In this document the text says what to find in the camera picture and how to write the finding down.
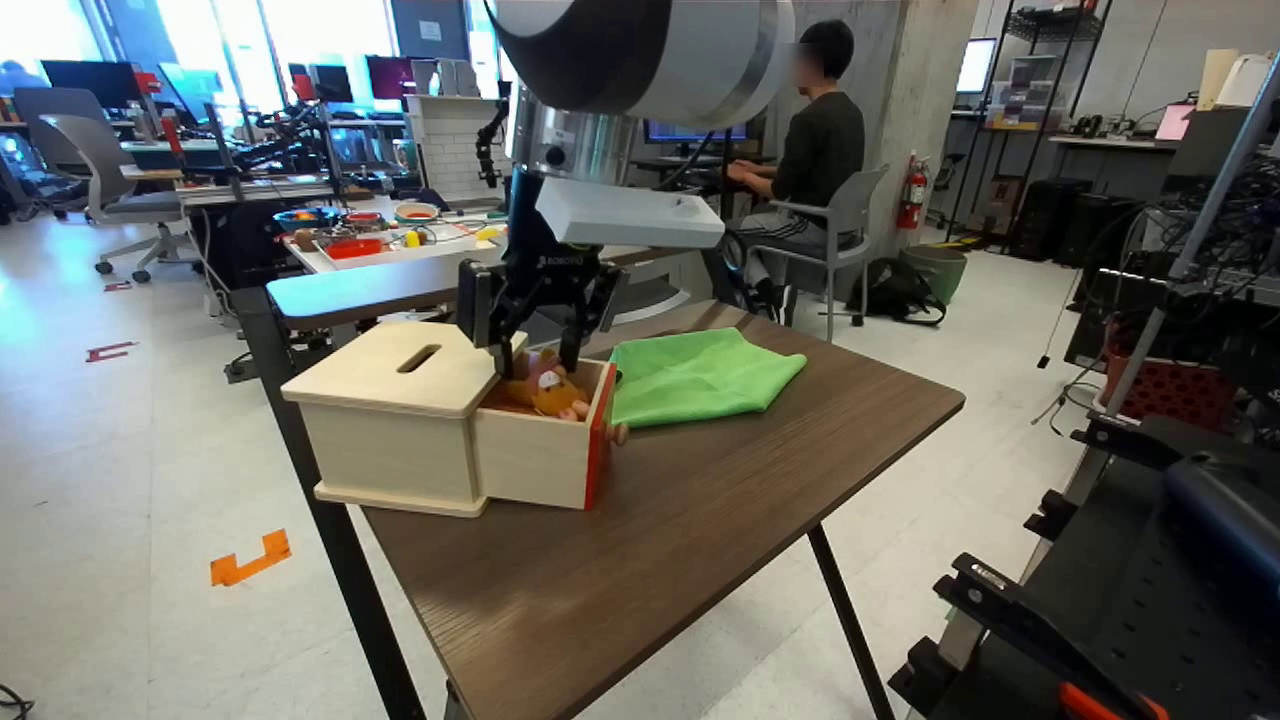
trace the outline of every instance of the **green towel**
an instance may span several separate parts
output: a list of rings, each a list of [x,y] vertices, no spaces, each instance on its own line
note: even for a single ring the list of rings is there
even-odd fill
[[[614,363],[614,425],[658,427],[769,413],[804,356],[778,356],[736,328],[712,328],[619,344]]]

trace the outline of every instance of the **gray floor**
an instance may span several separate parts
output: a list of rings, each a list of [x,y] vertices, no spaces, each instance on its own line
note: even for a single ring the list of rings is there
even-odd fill
[[[0,682],[48,720],[382,714],[266,394],[219,375],[238,336],[203,314],[186,267],[104,292],[94,254],[112,235],[79,218],[0,229]],[[1072,375],[1036,373],[1067,284],[1066,267],[975,250],[939,331],[840,331],[843,348],[968,394],[827,521],[886,676],[945,626],[930,586],[949,559],[975,553],[1019,572],[1019,521],[1072,475],[1081,446],[1034,427]],[[118,340],[134,340],[123,359],[84,363]],[[209,559],[253,556],[272,527],[287,527],[294,559],[241,586],[209,582]],[[391,617],[442,714],[443,671],[403,598]],[[583,714],[835,720],[869,705],[797,544]]]

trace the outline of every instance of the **dark hair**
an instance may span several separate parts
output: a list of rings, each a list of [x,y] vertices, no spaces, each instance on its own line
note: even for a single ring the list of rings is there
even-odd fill
[[[821,18],[800,37],[800,60],[812,60],[825,78],[840,78],[853,60],[853,29],[843,18]]]

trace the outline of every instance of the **orange floor marker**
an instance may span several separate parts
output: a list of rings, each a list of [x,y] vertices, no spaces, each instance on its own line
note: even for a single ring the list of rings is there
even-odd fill
[[[209,572],[211,572],[211,582],[231,586],[231,582],[246,582],[258,572],[281,562],[284,556],[287,556],[287,534],[284,534],[284,527],[277,527],[277,530],[266,534],[266,556],[261,559],[238,562],[238,556],[219,556],[219,559],[209,562]]]

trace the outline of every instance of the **black shirt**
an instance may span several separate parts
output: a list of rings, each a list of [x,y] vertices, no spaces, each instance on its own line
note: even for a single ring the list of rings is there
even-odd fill
[[[835,187],[863,166],[863,111],[827,91],[792,117],[786,162],[772,194],[792,205],[827,205]]]

